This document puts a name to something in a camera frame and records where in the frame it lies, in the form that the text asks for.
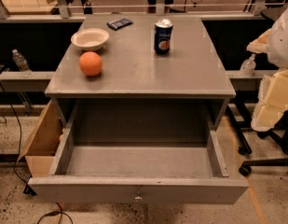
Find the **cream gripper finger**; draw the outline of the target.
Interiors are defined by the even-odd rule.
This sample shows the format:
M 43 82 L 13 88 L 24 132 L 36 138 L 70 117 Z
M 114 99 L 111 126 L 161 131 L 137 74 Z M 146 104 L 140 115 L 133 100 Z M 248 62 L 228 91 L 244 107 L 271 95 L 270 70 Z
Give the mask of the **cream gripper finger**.
M 258 132 L 266 132 L 272 129 L 285 112 L 276 107 L 264 104 L 271 78 L 272 77 L 264 76 L 259 87 L 258 103 L 255 105 L 251 121 L 252 128 Z
M 281 111 L 288 109 L 288 69 L 281 70 L 272 76 L 264 104 Z

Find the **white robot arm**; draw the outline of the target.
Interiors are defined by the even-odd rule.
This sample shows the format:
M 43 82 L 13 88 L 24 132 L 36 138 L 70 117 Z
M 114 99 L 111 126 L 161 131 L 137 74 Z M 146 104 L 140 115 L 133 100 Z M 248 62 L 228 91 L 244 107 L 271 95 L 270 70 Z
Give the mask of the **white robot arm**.
M 255 131 L 266 132 L 288 110 L 288 7 L 270 29 L 249 43 L 247 50 L 266 53 L 267 60 L 278 67 L 272 76 L 263 76 L 251 121 Z

